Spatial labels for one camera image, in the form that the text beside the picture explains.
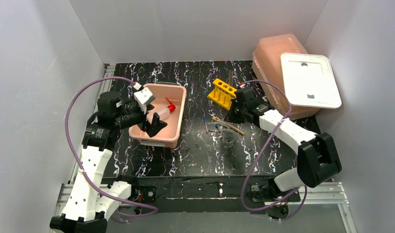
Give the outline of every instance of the black work surface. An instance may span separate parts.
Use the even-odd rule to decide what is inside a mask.
[[[207,98],[212,82],[227,81],[233,70],[233,85],[256,79],[251,61],[218,62],[164,62],[117,64],[115,76],[123,76],[141,84],[171,82],[187,90],[186,104],[177,147],[159,148],[140,145],[124,130],[116,144],[114,155],[106,166],[104,177],[120,174],[138,177],[151,176],[243,176],[259,156],[269,132],[252,124],[235,125],[245,132],[238,136],[231,149],[220,148],[218,136],[206,133],[203,118],[224,118],[227,111]],[[128,82],[114,81],[111,90],[124,96],[131,94]],[[260,85],[254,85],[255,94],[264,96]],[[297,120],[306,129],[319,133],[315,117]],[[285,143],[274,137],[259,162],[254,175],[271,176],[296,166],[296,154]]]

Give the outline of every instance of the white wall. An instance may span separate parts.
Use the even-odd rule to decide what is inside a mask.
[[[73,158],[64,116],[103,64],[69,1],[0,0],[0,232],[49,232]],[[98,87],[72,112],[79,145]]]
[[[395,232],[395,0],[329,0],[305,44],[329,57],[343,106],[334,136],[358,232]]]
[[[250,60],[259,39],[306,41],[327,0],[70,0],[104,63]]]

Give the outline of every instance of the storage box lid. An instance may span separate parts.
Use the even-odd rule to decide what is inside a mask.
[[[285,94],[290,104],[332,109],[340,107],[342,101],[327,57],[287,52],[280,59]]]

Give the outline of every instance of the purple cable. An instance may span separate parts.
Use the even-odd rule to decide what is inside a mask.
[[[250,81],[245,81],[244,84],[246,84],[246,83],[255,83],[255,82],[265,83],[265,84],[267,84],[267,85],[270,85],[270,86],[274,87],[276,90],[278,90],[278,92],[280,92],[280,93],[283,95],[283,97],[285,98],[286,102],[288,103],[289,109],[288,109],[287,113],[286,113],[286,114],[282,117],[282,119],[279,121],[279,123],[276,125],[276,127],[273,129],[273,131],[270,133],[269,138],[267,138],[266,143],[264,144],[264,146],[263,146],[262,149],[260,150],[260,152],[259,152],[259,154],[258,154],[258,157],[255,159],[253,165],[250,167],[250,170],[249,170],[249,172],[248,172],[248,174],[247,174],[247,176],[246,176],[246,179],[244,179],[243,186],[241,187],[241,192],[240,192],[240,200],[241,200],[241,204],[243,205],[243,207],[244,207],[246,210],[249,210],[249,211],[261,211],[261,210],[265,210],[265,209],[267,209],[267,208],[270,208],[270,207],[276,205],[277,203],[282,202],[284,199],[288,198],[290,195],[292,195],[293,193],[295,193],[295,192],[299,189],[299,188],[295,188],[294,190],[292,190],[291,192],[289,192],[288,194],[286,194],[286,195],[285,195],[284,197],[282,197],[281,199],[279,199],[279,200],[273,202],[273,203],[270,204],[270,205],[266,205],[266,206],[263,206],[263,207],[260,207],[260,208],[250,208],[250,207],[248,207],[248,206],[244,203],[244,189],[245,189],[245,187],[247,186],[247,183],[249,182],[250,174],[252,174],[252,171],[255,169],[255,166],[256,166],[256,164],[258,163],[258,161],[259,161],[261,155],[263,154],[263,152],[264,152],[264,150],[266,149],[266,147],[269,145],[269,142],[270,142],[270,140],[272,139],[272,137],[274,136],[274,134],[276,133],[277,129],[279,129],[280,125],[282,124],[282,121],[283,121],[284,119],[286,119],[286,118],[289,116],[290,112],[292,111],[292,106],[290,105],[289,100],[287,99],[286,95],[285,95],[285,94],[283,93],[283,91],[280,90],[276,85],[274,85],[274,84],[272,84],[272,83],[269,83],[269,82],[266,82],[266,81],[264,81],[264,80],[250,80]],[[303,200],[302,200],[302,202],[300,203],[299,207],[296,209],[296,211],[295,211],[292,215],[290,215],[290,216],[288,216],[287,218],[284,218],[284,219],[282,219],[282,220],[287,220],[287,219],[293,217],[295,214],[297,214],[297,212],[299,212],[300,208],[303,206],[303,203],[305,203],[306,195],[307,195],[307,187],[305,186],[305,196],[303,197]]]
[[[129,201],[129,200],[117,198],[117,197],[114,197],[114,196],[112,196],[112,195],[110,195],[110,194],[108,194],[108,193],[102,191],[99,187],[97,187],[97,186],[93,183],[93,181],[91,181],[90,178],[87,176],[87,173],[84,171],[83,164],[81,163],[81,160],[79,159],[79,156],[77,155],[77,152],[76,152],[76,150],[74,149],[74,146],[73,146],[73,144],[72,144],[72,142],[71,142],[71,139],[70,139],[70,133],[69,133],[69,117],[70,117],[71,109],[72,109],[74,103],[76,102],[77,98],[82,94],[83,91],[85,91],[85,90],[86,90],[87,88],[89,88],[90,86],[92,86],[92,85],[94,85],[94,84],[96,84],[96,83],[102,82],[102,81],[106,81],[106,80],[123,80],[123,81],[130,82],[131,84],[135,84],[132,80],[127,79],[127,78],[123,78],[123,77],[108,77],[108,78],[102,78],[102,79],[94,80],[94,81],[90,82],[89,84],[87,84],[86,86],[84,86],[84,87],[83,87],[79,92],[77,92],[77,94],[73,97],[73,99],[71,100],[70,106],[69,106],[69,108],[67,109],[67,112],[66,112],[66,119],[65,119],[65,120],[66,120],[66,138],[67,138],[67,142],[68,142],[68,144],[69,144],[69,146],[70,146],[71,152],[72,152],[73,155],[74,155],[74,158],[76,159],[77,165],[78,165],[79,168],[83,171],[82,174],[83,174],[84,178],[87,180],[87,182],[90,184],[90,186],[91,186],[94,190],[96,190],[98,193],[100,193],[100,195],[106,196],[106,197],[108,197],[108,198],[110,198],[110,199],[112,199],[112,200],[116,200],[116,201],[120,201],[120,202],[127,203],[127,204],[130,204],[130,205],[140,206],[140,207],[144,207],[144,208],[148,208],[148,209],[152,209],[152,210],[153,210],[153,211],[150,212],[150,213],[142,214],[142,215],[129,215],[129,214],[122,213],[122,212],[120,212],[120,211],[116,211],[116,213],[118,213],[118,214],[120,214],[120,215],[123,215],[123,216],[127,216],[127,217],[146,217],[146,216],[150,216],[150,215],[152,215],[152,214],[155,214],[155,213],[158,211],[157,207],[151,206],[151,205],[142,204],[142,203],[137,203],[137,202],[133,202],[133,201]]]

